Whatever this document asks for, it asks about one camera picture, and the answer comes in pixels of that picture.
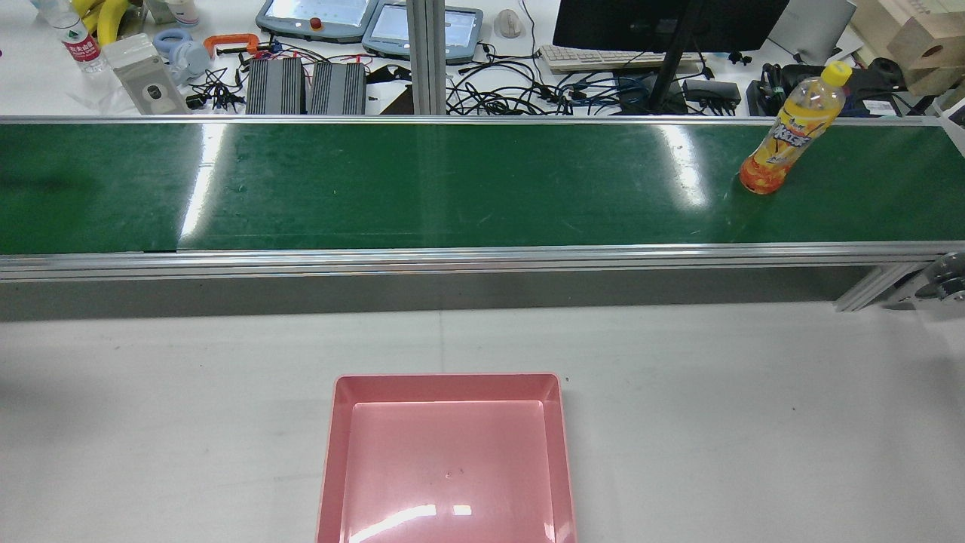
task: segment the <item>green conveyor belt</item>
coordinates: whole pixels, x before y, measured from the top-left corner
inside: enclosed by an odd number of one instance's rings
[[[766,130],[6,124],[0,253],[965,240],[942,129],[834,127],[762,197]]]

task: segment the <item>yellow bottle cap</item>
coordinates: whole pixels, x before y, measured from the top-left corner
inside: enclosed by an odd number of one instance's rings
[[[842,61],[835,61],[828,65],[821,73],[821,79],[829,85],[843,87],[844,83],[851,78],[851,67]]]

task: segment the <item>black power adapter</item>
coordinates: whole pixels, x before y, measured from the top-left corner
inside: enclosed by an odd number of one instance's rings
[[[740,103],[740,89],[733,83],[688,79],[683,82],[683,96],[709,107],[717,115],[734,115]]]

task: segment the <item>banana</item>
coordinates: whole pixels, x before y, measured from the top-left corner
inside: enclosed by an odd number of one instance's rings
[[[74,10],[82,17],[87,15],[97,4],[103,3],[103,1],[104,0],[70,0]]]
[[[84,16],[81,20],[84,21],[84,26],[87,27],[87,32],[93,34],[97,31],[97,20],[100,18],[100,12],[103,9],[103,4],[97,4],[94,8]]]
[[[97,41],[101,45],[118,40],[121,18],[129,5],[127,0],[104,0],[100,15],[97,17]]]

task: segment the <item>tablet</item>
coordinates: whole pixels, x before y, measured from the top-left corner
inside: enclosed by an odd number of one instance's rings
[[[482,27],[480,10],[446,8],[446,64],[473,60]],[[362,46],[379,56],[409,59],[409,24],[404,2],[379,0]]]
[[[268,0],[255,17],[263,31],[309,41],[359,43],[375,11],[375,0]],[[318,18],[320,28],[312,28]]]

